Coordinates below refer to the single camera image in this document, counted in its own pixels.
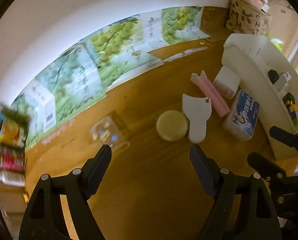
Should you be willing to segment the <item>multicolour puzzle cube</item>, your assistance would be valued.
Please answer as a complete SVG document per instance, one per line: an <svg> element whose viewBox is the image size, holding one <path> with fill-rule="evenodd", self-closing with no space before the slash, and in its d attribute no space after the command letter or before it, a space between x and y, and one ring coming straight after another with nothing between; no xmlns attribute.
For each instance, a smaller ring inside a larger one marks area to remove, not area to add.
<svg viewBox="0 0 298 240"><path fill-rule="evenodd" d="M287 111L291 117L291 120L295 129L298 130L298 105L297 104L288 105Z"/></svg>

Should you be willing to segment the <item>clear acrylic sticker box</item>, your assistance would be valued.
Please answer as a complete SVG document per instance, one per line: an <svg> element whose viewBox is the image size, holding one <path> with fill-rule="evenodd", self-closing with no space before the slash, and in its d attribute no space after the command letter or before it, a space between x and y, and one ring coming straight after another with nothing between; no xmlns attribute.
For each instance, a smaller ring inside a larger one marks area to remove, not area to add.
<svg viewBox="0 0 298 240"><path fill-rule="evenodd" d="M110 115L105 116L90 128L92 140L99 146L108 145L112 152L128 148L130 145L127 139L128 132L123 129L124 126L119 121L119 119L115 121Z"/></svg>

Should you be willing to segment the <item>blue white plastic floss box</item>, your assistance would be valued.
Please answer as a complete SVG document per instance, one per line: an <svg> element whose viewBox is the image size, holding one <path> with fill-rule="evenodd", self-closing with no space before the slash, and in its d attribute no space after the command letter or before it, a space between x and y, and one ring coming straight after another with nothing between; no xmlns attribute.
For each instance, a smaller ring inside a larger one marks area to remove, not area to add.
<svg viewBox="0 0 298 240"><path fill-rule="evenodd" d="M250 140L257 124L259 108L259 103L240 89L223 128L240 142Z"/></svg>

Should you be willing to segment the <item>round cream compact mirror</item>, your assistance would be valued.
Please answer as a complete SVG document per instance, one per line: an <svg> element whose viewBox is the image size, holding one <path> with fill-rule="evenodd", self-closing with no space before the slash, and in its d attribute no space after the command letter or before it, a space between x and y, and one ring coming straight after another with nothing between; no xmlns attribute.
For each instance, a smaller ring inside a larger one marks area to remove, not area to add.
<svg viewBox="0 0 298 240"><path fill-rule="evenodd" d="M165 111L156 122L158 135L168 142L176 142L184 138L188 128L189 124L185 115L176 110Z"/></svg>

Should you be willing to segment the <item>white cat-shaped case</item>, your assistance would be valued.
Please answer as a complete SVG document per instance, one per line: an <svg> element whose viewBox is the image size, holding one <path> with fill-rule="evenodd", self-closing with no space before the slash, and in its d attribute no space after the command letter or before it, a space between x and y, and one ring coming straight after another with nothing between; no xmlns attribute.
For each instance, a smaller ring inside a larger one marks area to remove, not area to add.
<svg viewBox="0 0 298 240"><path fill-rule="evenodd" d="M189 141L199 144L206 137L206 123L212 113L211 99L183 94L182 111L189 121Z"/></svg>

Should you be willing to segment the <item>pink hair roller clip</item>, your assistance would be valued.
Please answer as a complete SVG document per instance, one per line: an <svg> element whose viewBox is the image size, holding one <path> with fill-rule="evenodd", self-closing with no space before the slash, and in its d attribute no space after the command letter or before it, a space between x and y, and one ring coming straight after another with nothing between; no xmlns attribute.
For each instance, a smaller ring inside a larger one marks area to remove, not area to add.
<svg viewBox="0 0 298 240"><path fill-rule="evenodd" d="M202 93L211 100L212 107L215 109L220 118L226 116L229 112L229 106L222 98L221 94L216 90L211 81L207 78L202 70L201 74L191 74L191 82L194 83Z"/></svg>

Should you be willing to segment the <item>white square charger box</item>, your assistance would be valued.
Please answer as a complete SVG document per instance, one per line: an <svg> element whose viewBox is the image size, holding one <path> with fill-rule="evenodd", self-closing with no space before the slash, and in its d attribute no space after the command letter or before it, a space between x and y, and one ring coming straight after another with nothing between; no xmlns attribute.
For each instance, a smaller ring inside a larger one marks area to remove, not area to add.
<svg viewBox="0 0 298 240"><path fill-rule="evenodd" d="M237 93L240 77L226 66L222 66L212 84L225 98L231 100Z"/></svg>

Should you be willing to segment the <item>green gold perfume bottle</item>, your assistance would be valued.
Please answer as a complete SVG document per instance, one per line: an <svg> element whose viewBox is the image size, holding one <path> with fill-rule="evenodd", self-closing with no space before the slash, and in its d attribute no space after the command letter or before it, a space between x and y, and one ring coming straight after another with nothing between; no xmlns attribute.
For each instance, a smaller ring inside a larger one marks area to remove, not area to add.
<svg viewBox="0 0 298 240"><path fill-rule="evenodd" d="M292 105L295 104L295 98L291 93L287 93L285 94L285 96L283 97L283 103L287 106L287 105Z"/></svg>

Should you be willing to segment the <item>black power adapter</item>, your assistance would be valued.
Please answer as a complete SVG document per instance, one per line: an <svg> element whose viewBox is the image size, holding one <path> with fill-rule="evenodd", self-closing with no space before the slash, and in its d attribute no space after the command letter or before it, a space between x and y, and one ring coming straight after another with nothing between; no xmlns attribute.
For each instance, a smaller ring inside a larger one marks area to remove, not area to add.
<svg viewBox="0 0 298 240"><path fill-rule="evenodd" d="M279 79L279 74L275 70L271 69L268 71L268 77L270 82L274 85L276 81Z"/></svg>

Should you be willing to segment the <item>white plastic storage bin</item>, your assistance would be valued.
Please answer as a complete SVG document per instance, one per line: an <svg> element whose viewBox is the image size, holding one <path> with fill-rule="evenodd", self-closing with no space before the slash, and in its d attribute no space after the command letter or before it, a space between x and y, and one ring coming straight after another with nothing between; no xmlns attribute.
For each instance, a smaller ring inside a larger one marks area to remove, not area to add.
<svg viewBox="0 0 298 240"><path fill-rule="evenodd" d="M258 117L265 132L272 126L297 132L282 98L291 93L298 104L298 74L284 55L260 35L231 34L223 47L222 65L239 75L240 87L259 103ZM269 80L269 70L290 74L282 91Z"/></svg>

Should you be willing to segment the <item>pink snack can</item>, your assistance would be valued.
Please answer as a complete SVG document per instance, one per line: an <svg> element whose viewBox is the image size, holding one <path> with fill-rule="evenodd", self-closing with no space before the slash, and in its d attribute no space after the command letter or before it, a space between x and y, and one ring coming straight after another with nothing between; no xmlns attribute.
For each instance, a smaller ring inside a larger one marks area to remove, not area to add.
<svg viewBox="0 0 298 240"><path fill-rule="evenodd" d="M13 172L23 172L25 166L25 156L22 152L7 147L0 151L0 169Z"/></svg>

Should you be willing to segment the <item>green tissue pack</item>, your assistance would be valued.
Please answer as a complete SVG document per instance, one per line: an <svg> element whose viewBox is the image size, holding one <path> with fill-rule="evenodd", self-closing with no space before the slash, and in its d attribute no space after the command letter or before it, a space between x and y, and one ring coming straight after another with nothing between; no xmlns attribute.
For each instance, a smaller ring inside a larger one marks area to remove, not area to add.
<svg viewBox="0 0 298 240"><path fill-rule="evenodd" d="M269 37L269 40L280 52L283 51L284 43L282 40L278 38L271 38L271 37Z"/></svg>

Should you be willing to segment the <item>green grape printed cardboard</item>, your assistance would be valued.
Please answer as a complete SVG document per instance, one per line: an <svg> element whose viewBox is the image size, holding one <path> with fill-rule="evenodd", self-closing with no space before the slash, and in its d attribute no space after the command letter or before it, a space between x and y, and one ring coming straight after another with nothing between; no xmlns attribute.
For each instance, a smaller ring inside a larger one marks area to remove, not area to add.
<svg viewBox="0 0 298 240"><path fill-rule="evenodd" d="M109 87L137 69L161 65L151 51L207 38L203 7L171 7L136 14L81 39L28 83L11 107L27 116L30 148L71 117L99 102Z"/></svg>

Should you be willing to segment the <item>beige letter-print fabric bag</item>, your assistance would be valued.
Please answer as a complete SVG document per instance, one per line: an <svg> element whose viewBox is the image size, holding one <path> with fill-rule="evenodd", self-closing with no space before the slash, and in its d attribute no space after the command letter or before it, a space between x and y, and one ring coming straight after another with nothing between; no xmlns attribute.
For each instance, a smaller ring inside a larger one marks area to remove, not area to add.
<svg viewBox="0 0 298 240"><path fill-rule="evenodd" d="M261 0L231 0L225 27L232 33L268 35L272 17Z"/></svg>

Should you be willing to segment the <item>brown cardboard with drawing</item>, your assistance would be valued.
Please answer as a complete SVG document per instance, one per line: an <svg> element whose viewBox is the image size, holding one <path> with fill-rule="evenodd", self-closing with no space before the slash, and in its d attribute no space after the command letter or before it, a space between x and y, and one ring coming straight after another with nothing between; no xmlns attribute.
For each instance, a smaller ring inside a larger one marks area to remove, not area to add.
<svg viewBox="0 0 298 240"><path fill-rule="evenodd" d="M204 7L200 29L209 35L205 38L210 43L225 41L231 31L226 29L225 24L229 9L222 7Z"/></svg>

